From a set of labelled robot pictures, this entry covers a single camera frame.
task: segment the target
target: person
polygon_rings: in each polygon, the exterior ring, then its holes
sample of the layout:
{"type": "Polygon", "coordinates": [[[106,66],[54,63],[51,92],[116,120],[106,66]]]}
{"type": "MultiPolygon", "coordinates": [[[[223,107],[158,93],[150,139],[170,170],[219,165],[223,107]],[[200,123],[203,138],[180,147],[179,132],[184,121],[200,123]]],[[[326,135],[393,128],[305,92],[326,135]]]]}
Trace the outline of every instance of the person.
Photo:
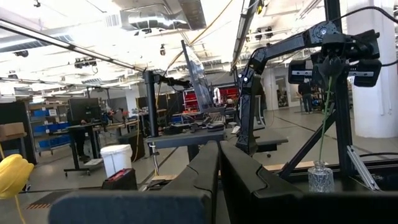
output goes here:
{"type": "MultiPolygon", "coordinates": [[[[72,114],[71,114],[70,110],[68,110],[68,112],[67,112],[67,119],[71,126],[87,123],[85,120],[81,120],[81,121],[72,120],[72,114]]],[[[88,162],[90,160],[90,157],[85,154],[85,150],[84,150],[85,149],[85,141],[86,141],[86,131],[84,129],[76,130],[76,131],[72,132],[72,136],[76,143],[76,151],[77,151],[79,160],[82,162],[88,162]]]]}
{"type": "Polygon", "coordinates": [[[312,91],[309,79],[305,78],[304,83],[298,85],[298,93],[303,99],[305,112],[312,113],[312,91]]]}

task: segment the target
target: yellow object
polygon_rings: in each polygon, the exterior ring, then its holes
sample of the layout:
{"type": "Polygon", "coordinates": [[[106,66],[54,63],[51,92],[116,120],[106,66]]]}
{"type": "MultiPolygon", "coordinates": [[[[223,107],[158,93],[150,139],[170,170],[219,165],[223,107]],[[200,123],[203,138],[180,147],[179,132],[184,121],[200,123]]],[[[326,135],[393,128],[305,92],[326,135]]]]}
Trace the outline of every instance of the yellow object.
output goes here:
{"type": "Polygon", "coordinates": [[[0,199],[15,198],[19,218],[25,224],[21,207],[18,201],[18,193],[24,188],[32,172],[34,165],[28,163],[20,154],[5,157],[0,145],[0,154],[3,160],[0,162],[0,199]]]}

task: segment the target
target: white bucket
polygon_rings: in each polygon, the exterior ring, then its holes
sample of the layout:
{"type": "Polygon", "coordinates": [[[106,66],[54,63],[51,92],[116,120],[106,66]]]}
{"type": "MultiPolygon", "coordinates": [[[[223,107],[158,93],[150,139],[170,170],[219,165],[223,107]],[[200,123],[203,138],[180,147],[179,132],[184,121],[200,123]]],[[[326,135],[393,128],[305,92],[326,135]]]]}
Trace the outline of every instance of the white bucket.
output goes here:
{"type": "Polygon", "coordinates": [[[106,176],[111,177],[122,169],[131,168],[132,150],[129,144],[106,146],[101,149],[106,176]]]}

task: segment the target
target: glass vase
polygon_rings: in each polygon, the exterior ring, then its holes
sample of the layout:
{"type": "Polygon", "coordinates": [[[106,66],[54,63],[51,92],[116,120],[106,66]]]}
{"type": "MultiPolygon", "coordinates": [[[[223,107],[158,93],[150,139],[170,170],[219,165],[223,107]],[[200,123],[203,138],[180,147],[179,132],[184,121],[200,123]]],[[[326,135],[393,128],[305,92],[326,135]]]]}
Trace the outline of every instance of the glass vase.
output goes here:
{"type": "Polygon", "coordinates": [[[310,192],[328,193],[335,191],[333,171],[323,161],[315,161],[314,167],[308,169],[310,192]]]}

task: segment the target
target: cardboard box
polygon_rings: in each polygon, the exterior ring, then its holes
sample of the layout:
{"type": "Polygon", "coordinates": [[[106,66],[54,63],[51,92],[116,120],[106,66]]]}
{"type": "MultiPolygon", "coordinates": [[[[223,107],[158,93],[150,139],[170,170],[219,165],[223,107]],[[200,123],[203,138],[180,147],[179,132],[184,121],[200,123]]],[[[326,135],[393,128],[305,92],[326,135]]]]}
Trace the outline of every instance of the cardboard box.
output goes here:
{"type": "Polygon", "coordinates": [[[9,136],[14,136],[16,134],[24,134],[25,128],[24,123],[10,123],[10,124],[0,124],[0,138],[6,138],[9,136]]]}

